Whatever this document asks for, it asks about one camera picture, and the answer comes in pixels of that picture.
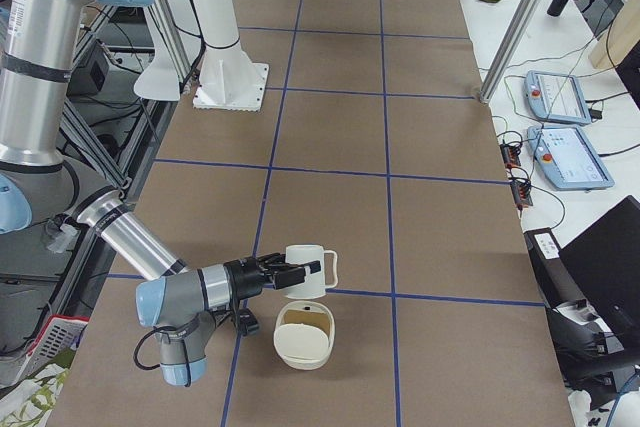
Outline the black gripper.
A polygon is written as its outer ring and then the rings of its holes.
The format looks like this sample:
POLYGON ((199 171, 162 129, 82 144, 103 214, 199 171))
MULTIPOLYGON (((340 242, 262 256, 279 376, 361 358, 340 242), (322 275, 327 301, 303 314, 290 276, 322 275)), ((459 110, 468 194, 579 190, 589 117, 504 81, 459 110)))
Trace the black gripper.
POLYGON ((244 300, 259 295, 265 284, 276 290, 303 284, 307 276, 321 270, 319 260, 302 264, 286 262, 283 253, 245 257, 223 264, 229 278, 231 298, 244 300))

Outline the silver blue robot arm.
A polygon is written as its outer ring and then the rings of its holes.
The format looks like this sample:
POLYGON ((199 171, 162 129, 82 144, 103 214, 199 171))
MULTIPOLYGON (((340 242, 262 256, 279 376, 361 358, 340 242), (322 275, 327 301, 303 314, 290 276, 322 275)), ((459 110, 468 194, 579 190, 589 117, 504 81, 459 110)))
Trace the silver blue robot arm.
POLYGON ((280 253, 191 270, 99 174, 59 153, 59 132, 84 7, 146 7, 154 0, 12 0, 1 55, 1 230, 17 232, 63 214, 93 228, 144 278, 136 290, 139 322, 159 344, 165 381, 189 386, 205 372, 206 345, 231 320, 256 331, 240 307, 266 284, 294 286, 319 272, 316 260, 280 253))

